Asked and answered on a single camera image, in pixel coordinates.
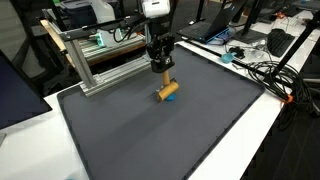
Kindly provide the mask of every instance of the wooden cylinder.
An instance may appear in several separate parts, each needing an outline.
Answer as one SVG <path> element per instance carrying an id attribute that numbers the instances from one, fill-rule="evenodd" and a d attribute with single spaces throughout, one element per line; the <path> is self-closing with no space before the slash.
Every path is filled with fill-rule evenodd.
<path id="1" fill-rule="evenodd" d="M 159 101 L 165 100 L 170 94 L 174 93 L 178 88 L 179 88 L 178 83 L 172 81 L 169 85 L 167 85 L 158 93 Z"/>
<path id="2" fill-rule="evenodd" d="M 168 86 L 170 84 L 169 71 L 166 70 L 165 72 L 163 72 L 162 76 L 163 76 L 163 85 Z"/>

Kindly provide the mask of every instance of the gray mat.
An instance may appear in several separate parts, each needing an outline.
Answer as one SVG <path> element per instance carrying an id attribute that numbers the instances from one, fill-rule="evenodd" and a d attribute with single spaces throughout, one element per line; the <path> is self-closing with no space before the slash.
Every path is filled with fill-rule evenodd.
<path id="1" fill-rule="evenodd" d="M 91 179 L 189 177 L 218 140 L 264 92 L 205 58 L 176 46 L 170 72 L 180 85 L 158 103 L 160 75 L 146 70 L 87 98 L 80 88 L 59 102 Z"/>

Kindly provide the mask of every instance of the floor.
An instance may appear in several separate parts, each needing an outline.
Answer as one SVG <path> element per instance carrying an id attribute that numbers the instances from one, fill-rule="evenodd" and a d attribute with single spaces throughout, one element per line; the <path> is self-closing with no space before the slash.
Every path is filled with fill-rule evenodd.
<path id="1" fill-rule="evenodd" d="M 180 0 L 177 7 L 172 32 L 188 26 L 188 23 L 195 19 L 197 14 L 198 1 Z M 220 3 L 209 1 L 203 10 L 202 17 L 208 22 L 212 22 L 220 9 Z M 320 58 L 317 49 L 306 62 L 302 74 L 305 76 L 317 75 L 320 69 Z M 122 62 L 129 61 L 130 57 L 122 57 Z M 101 72 L 121 63 L 114 63 L 93 67 L 94 72 Z M 64 71 L 66 79 L 61 87 L 80 81 L 79 76 L 74 71 Z M 280 131 L 278 121 L 275 122 L 261 144 L 255 157 L 248 166 L 242 179 L 252 180 L 300 180 L 319 179 L 320 177 L 320 121 L 311 118 L 306 112 L 299 112 L 292 119 L 292 124 L 285 131 Z"/>

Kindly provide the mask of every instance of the white table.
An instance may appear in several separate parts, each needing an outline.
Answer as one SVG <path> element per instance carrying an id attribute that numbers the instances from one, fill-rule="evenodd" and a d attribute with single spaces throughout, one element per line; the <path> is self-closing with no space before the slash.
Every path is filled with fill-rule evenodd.
<path id="1" fill-rule="evenodd" d="M 302 12 L 299 16 L 310 15 L 308 12 Z M 285 28 L 280 22 L 281 20 L 277 20 L 274 27 Z M 254 27 L 255 30 L 265 33 L 268 33 L 270 28 L 271 25 L 262 23 Z M 299 25 L 288 28 L 288 32 L 295 36 L 303 30 L 304 27 Z M 290 65 L 297 70 L 302 68 L 319 34 L 317 30 L 309 37 L 310 39 L 289 61 Z M 244 70 L 236 70 L 231 64 L 223 64 L 218 57 L 204 50 L 185 42 L 179 44 L 228 69 L 246 75 Z M 224 52 L 223 47 L 206 47 L 220 53 Z M 56 96 L 57 94 L 53 94 L 45 98 L 53 108 L 52 111 L 1 131 L 7 133 L 0 147 L 1 180 L 88 179 Z M 280 101 L 269 92 L 265 92 L 224 136 L 190 179 L 239 179 L 280 110 Z"/>

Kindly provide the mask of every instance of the monitor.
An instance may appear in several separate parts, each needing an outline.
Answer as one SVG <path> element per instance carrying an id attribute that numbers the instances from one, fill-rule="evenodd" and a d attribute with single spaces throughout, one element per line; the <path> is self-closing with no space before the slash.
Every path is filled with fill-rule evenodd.
<path id="1" fill-rule="evenodd" d="M 52 110 L 29 81 L 0 50 L 0 130 Z"/>
<path id="2" fill-rule="evenodd" d="M 266 34 L 251 30 L 251 25 L 255 24 L 257 22 L 257 19 L 259 17 L 260 11 L 265 3 L 265 0 L 254 0 L 251 6 L 250 14 L 248 16 L 247 22 L 244 26 L 244 29 L 237 32 L 233 38 L 246 43 L 251 44 L 253 42 L 256 42 L 258 40 L 266 38 Z"/>

